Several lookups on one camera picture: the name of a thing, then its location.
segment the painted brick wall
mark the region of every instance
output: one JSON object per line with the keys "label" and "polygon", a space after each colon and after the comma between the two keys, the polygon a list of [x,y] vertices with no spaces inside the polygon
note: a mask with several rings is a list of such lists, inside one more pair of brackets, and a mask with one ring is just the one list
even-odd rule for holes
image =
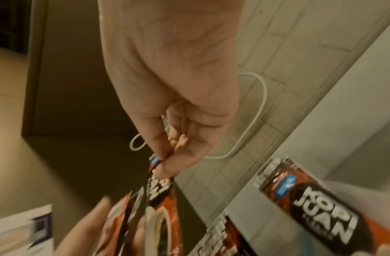
{"label": "painted brick wall", "polygon": [[[209,224],[390,23],[390,0],[246,0],[237,40],[240,71],[267,83],[264,114],[229,159],[204,160],[176,181]],[[229,151],[256,114],[262,87],[240,77],[241,103]]]}

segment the brown floor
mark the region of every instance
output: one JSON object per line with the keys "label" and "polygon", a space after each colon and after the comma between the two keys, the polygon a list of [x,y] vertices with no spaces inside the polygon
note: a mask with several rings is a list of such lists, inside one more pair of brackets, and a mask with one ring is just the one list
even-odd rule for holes
{"label": "brown floor", "polygon": [[[26,67],[0,50],[0,217],[52,204],[58,245],[103,195],[115,202],[145,184],[151,153],[131,152],[131,136],[22,138]],[[205,226],[180,191],[178,209],[187,254]]]}

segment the white cord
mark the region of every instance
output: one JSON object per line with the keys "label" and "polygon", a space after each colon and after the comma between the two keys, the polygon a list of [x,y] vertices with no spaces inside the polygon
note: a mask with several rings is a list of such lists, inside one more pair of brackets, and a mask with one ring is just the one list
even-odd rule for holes
{"label": "white cord", "polygon": [[[266,83],[265,81],[262,79],[262,77],[258,74],[255,74],[253,72],[242,72],[238,75],[238,77],[240,76],[245,76],[245,75],[250,75],[250,76],[253,76],[255,77],[256,79],[258,79],[258,81],[261,83],[262,85],[262,88],[263,88],[263,91],[264,91],[264,95],[263,95],[263,98],[262,98],[262,102],[261,102],[261,106],[259,107],[258,109],[258,112],[257,114],[255,115],[254,119],[251,121],[250,125],[245,129],[245,131],[241,134],[240,138],[238,139],[238,141],[236,142],[236,144],[233,146],[233,148],[225,155],[223,156],[205,156],[204,158],[205,159],[211,159],[211,160],[220,160],[220,159],[224,159],[224,158],[227,158],[229,156],[231,156],[236,150],[237,148],[239,147],[240,143],[242,142],[242,140],[245,138],[245,136],[247,136],[247,133],[251,130],[251,128],[255,125],[255,123],[257,122],[258,118],[260,117],[261,113],[262,113],[262,110],[265,106],[265,102],[266,102],[266,96],[267,96],[267,93],[268,93],[268,88],[266,86]],[[133,139],[130,141],[130,149],[132,151],[138,151],[140,149],[142,149],[146,143],[144,142],[140,147],[138,148],[135,148],[133,146],[133,143],[134,141],[140,137],[140,134],[137,134],[136,136],[133,137]]]}

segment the blue logo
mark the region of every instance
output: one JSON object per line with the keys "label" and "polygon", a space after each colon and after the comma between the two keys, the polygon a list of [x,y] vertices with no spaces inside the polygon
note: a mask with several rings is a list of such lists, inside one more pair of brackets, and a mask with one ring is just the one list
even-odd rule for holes
{"label": "blue logo", "polygon": [[295,185],[296,180],[296,176],[288,175],[282,182],[282,184],[279,186],[279,188],[276,190],[276,196],[279,198],[284,197],[286,193]]}
{"label": "blue logo", "polygon": [[154,157],[150,165],[155,165],[158,162],[158,157]]}

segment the human hand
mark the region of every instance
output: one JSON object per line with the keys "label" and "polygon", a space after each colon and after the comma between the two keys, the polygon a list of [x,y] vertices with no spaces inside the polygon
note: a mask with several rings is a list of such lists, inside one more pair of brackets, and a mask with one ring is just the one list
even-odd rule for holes
{"label": "human hand", "polygon": [[[80,220],[60,243],[54,256],[88,256],[110,212],[110,200],[104,197],[98,205]],[[143,256],[145,221],[140,220],[133,240],[132,256]]]}
{"label": "human hand", "polygon": [[[105,66],[120,102],[164,160],[158,178],[176,176],[201,161],[234,119],[242,0],[98,2]],[[171,154],[182,135],[187,143]]]}

